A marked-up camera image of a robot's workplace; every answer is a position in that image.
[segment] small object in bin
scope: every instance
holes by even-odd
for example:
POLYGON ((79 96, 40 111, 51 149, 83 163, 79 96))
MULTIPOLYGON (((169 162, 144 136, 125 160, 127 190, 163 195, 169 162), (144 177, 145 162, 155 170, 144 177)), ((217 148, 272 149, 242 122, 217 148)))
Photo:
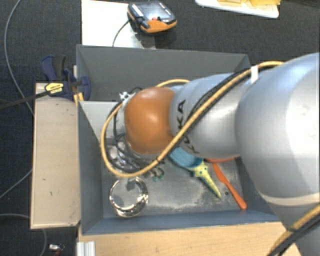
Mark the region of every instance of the small object in bin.
POLYGON ((184 151, 181 147, 176 148, 169 157, 178 166, 193 172, 195 177, 202 178, 215 195, 221 199, 220 191, 208 173, 208 166, 203 158, 195 157, 184 151))
POLYGON ((148 194, 146 184, 142 181, 142 179, 138 177, 135 178, 135 186, 139 191, 139 195, 136 199, 136 203, 128 207, 120 206, 118 203, 116 203, 116 200, 115 200, 116 196, 114 195, 114 191, 119 184, 120 184, 120 180, 117 180, 113 184, 112 188, 110 189, 110 195, 109 195, 109 201, 115 213, 118 216, 123 218, 131 218, 138 215, 148 202, 149 194, 148 194))

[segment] wire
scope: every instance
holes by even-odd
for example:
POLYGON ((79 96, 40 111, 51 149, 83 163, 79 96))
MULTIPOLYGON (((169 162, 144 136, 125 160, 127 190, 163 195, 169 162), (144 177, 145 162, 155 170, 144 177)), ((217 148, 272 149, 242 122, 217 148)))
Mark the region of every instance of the wire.
MULTIPOLYGON (((278 65, 281 65, 282 61, 266 61, 263 63, 260 63, 257 65, 258 69, 264 68, 264 67, 275 67, 278 65)), ((230 87, 232 87, 237 81, 241 80, 243 77, 247 76, 251 73, 251 69, 247 69, 246 71, 242 72, 241 74, 234 77, 232 80, 227 82, 222 88, 217 90, 204 104, 202 104, 196 112, 185 122, 184 126, 180 129, 180 131, 176 134, 176 136, 172 139, 172 141, 166 146, 166 148, 162 151, 162 153, 156 157, 148 166, 142 168, 141 170, 134 172, 134 173, 122 173, 117 171, 113 168, 110 161, 108 160, 107 154, 106 154, 106 148, 105 148, 105 136, 108 124, 110 123, 111 119, 116 115, 116 113, 121 109, 122 102, 118 104, 118 106, 114 109, 114 111, 108 116, 106 119, 102 130, 101 130, 101 137, 100 137, 100 148, 101 148, 101 154, 102 158, 104 160, 104 163, 106 167, 109 169, 110 172, 112 172, 114 175, 122 177, 122 178, 133 178, 136 176, 143 175, 144 173, 148 172, 149 170, 156 167, 172 150, 172 148, 177 145, 181 139, 183 139, 183 136, 185 136, 188 132, 190 132, 190 128, 197 121, 199 117, 201 117, 202 113, 205 113, 208 111, 218 100, 219 98, 226 92, 230 87)), ((181 81, 180 79, 173 79, 168 80, 163 83, 158 84, 156 87, 162 87, 168 84, 172 83, 179 83, 178 81, 181 81)))
MULTIPOLYGON (((21 97, 24 99, 24 98, 25 98, 25 95, 24 95, 24 93, 22 92, 20 86, 18 85, 18 82, 17 82, 17 80, 16 80, 16 78, 15 78, 15 76, 14 76, 14 73, 13 73, 12 69, 11 69, 10 62, 9 62, 9 58, 8 58, 8 51, 7 51, 7 34, 8 34, 9 23, 10 23, 10 20, 11 20, 11 18, 12 18, 12 15, 14 14, 14 12, 15 12, 15 10, 17 9, 17 7, 18 7, 18 5, 20 4, 20 2, 21 2, 21 0, 18 0, 18 1, 16 2, 15 6, 14 6, 13 9, 11 10, 11 13, 10 13, 10 15, 9 15, 9 18, 8 18, 7 21, 6 21, 5 30, 4 30, 4 56, 5 56, 6 65, 7 65, 8 69, 9 69, 9 72, 10 72, 11 78, 12 78, 14 84, 15 84, 15 87, 16 87, 16 89, 19 91, 21 97)), ((29 104, 28 102, 26 102, 26 106, 28 107, 31 115, 32 115, 33 117, 35 117, 35 114, 34 114, 34 112, 33 112, 33 110, 32 110, 32 107, 30 106, 30 104, 29 104)))
MULTIPOLYGON (((27 216, 27 215, 17 214, 17 213, 2 213, 2 214, 0 214, 0 217, 20 217, 20 218, 25 218, 27 220, 30 219, 30 217, 27 216)), ((44 242, 43 242, 43 249, 42 249, 41 253, 39 254, 39 256, 43 256, 44 255, 44 253, 46 251, 46 248, 47 248, 47 243, 48 243, 48 238, 47 238, 46 231, 43 228, 41 230, 43 232, 44 242)))
POLYGON ((118 32, 115 34, 114 39, 113 39, 113 42, 112 42, 112 47, 115 46, 115 42, 116 42, 116 39, 117 39, 119 33, 121 32, 121 30, 122 30, 128 23, 129 23, 129 20, 127 20, 127 21, 122 25, 122 27, 120 27, 120 29, 118 30, 118 32))
POLYGON ((267 256, 275 256, 283 253, 298 239, 317 228, 320 225, 320 204, 307 212, 293 223, 286 232, 274 243, 267 256))
POLYGON ((11 190, 13 190, 16 186, 18 186, 21 182, 23 182, 31 173, 32 173, 32 169, 22 179, 20 179, 16 184, 14 184, 6 192, 4 192, 2 195, 0 195, 0 199, 3 198, 6 194, 8 194, 11 190))

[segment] yellow cable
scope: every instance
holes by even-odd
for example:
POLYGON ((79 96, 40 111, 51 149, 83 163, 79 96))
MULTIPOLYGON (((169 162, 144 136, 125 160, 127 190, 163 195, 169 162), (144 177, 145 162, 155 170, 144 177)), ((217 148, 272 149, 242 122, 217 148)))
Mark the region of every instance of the yellow cable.
POLYGON ((166 86, 166 85, 169 85, 169 84, 173 84, 173 83, 189 83, 190 81, 189 80, 186 80, 186 79, 171 79, 171 80, 167 80, 167 81, 164 81, 162 83, 159 83, 158 85, 156 85, 155 87, 163 87, 163 86, 166 86))
POLYGON ((270 253, 272 253, 279 245, 281 245, 288 237, 290 237, 294 232, 290 230, 298 230, 308 221, 310 221, 313 217, 317 216, 320 213, 320 204, 316 207, 312 208, 309 212, 307 212, 304 216, 298 219, 295 223, 293 223, 287 231, 285 231, 278 240, 272 246, 270 253))
MULTIPOLYGON (((265 67, 275 67, 278 65, 281 65, 283 62, 281 61, 266 61, 263 63, 260 63, 257 65, 258 69, 265 68, 265 67)), ((111 113, 111 115, 107 118, 105 121, 102 131, 101 131, 101 136, 100 136, 100 147, 101 147, 101 154, 102 158, 104 160, 104 163, 106 167, 109 169, 110 172, 112 172, 114 175, 119 176, 121 178, 133 178, 140 176, 151 169, 153 169, 155 166, 161 162, 166 155, 170 152, 170 150, 175 146, 175 144, 179 141, 179 139, 184 135, 184 133, 190 128, 190 126, 195 122, 195 120, 202 114, 202 112, 210 106, 212 102, 214 102, 220 95, 222 95, 226 90, 228 90, 234 83, 237 81, 241 80, 245 76, 249 75, 251 73, 251 68, 245 70, 241 74, 237 75, 235 78, 231 79, 229 82, 227 82, 223 87, 221 87, 216 93, 214 93, 202 106, 200 106, 197 111, 190 117, 190 119, 187 120, 187 122, 184 124, 184 126, 181 128, 181 130, 176 134, 176 136, 172 139, 172 141, 166 146, 166 148, 162 151, 162 153, 155 159, 153 160, 148 166, 145 168, 136 171, 134 173, 123 173, 119 172, 118 170, 114 169, 112 164, 109 162, 107 153, 106 153, 106 148, 105 148, 105 137, 106 137, 106 131, 108 124, 110 123, 111 119, 115 116, 115 114, 120 110, 122 107, 122 103, 111 113)), ((174 82, 176 79, 166 81, 164 83, 160 83, 157 85, 157 87, 161 87, 170 83, 177 83, 174 82)))

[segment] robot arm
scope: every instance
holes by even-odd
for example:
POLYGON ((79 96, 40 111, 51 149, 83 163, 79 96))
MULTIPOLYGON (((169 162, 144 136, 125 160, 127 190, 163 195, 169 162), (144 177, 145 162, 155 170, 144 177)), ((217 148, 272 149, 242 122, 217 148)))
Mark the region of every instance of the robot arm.
MULTIPOLYGON (((150 89, 147 95, 146 91, 137 93, 124 111, 127 144, 136 156, 155 159, 150 169, 177 142, 183 150, 199 158, 241 156, 257 190, 288 228, 320 201, 319 54, 265 70, 254 83, 243 76, 236 86, 219 95, 221 82, 225 84, 230 76, 233 75, 214 75, 172 89, 150 89), (161 99, 164 91, 165 100, 161 99), (204 108, 203 114, 194 118, 193 113, 212 97, 214 106, 204 108), (186 128, 192 118, 196 125, 186 128), (137 131, 134 126, 144 129, 137 131), (181 139, 174 137, 185 132, 187 135, 181 139), (148 143, 134 145, 132 138, 140 141, 146 137, 148 143), (166 148, 173 137, 172 147, 166 148)), ((148 167, 123 176, 134 177, 146 171, 148 167)), ((300 239, 297 242, 300 252, 317 255, 319 237, 318 227, 300 239)))

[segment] white paper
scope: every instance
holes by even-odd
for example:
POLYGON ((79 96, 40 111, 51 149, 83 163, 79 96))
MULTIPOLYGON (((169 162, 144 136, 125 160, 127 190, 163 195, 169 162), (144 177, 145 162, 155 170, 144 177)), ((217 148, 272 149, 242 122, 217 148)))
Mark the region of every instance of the white paper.
POLYGON ((220 3, 218 0, 195 0, 195 3, 203 7, 210 7, 230 12, 250 14, 273 19, 276 19, 279 16, 278 7, 276 4, 253 7, 249 0, 241 4, 227 2, 220 3))

